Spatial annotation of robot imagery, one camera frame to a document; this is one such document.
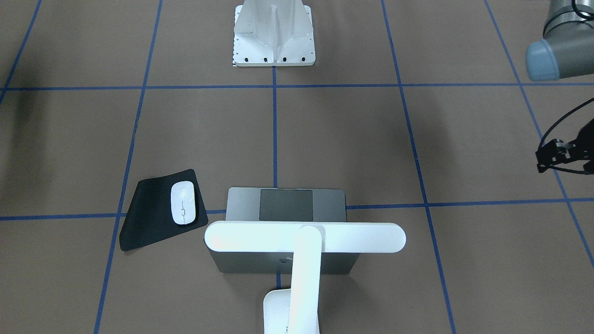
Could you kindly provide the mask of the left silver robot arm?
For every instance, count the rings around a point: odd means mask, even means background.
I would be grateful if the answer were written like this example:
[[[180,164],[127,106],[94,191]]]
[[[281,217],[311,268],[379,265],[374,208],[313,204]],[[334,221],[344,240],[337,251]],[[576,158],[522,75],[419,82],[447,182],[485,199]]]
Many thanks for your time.
[[[591,75],[594,72],[594,24],[591,0],[552,0],[542,38],[533,42],[525,54],[526,71],[533,82]],[[558,119],[541,137],[537,146],[537,171],[592,175],[594,172],[593,121],[588,121],[575,139],[547,140],[560,123],[593,103],[579,104]]]

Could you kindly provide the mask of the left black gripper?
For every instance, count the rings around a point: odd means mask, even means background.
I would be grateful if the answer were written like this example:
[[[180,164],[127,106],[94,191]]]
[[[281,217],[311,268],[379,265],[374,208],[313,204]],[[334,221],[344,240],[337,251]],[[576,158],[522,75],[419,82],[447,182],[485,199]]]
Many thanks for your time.
[[[592,128],[582,128],[577,138],[570,142],[553,139],[536,151],[537,171],[544,173],[549,169],[574,174],[592,174],[594,150],[594,131]],[[582,170],[558,167],[574,161],[586,161]]]

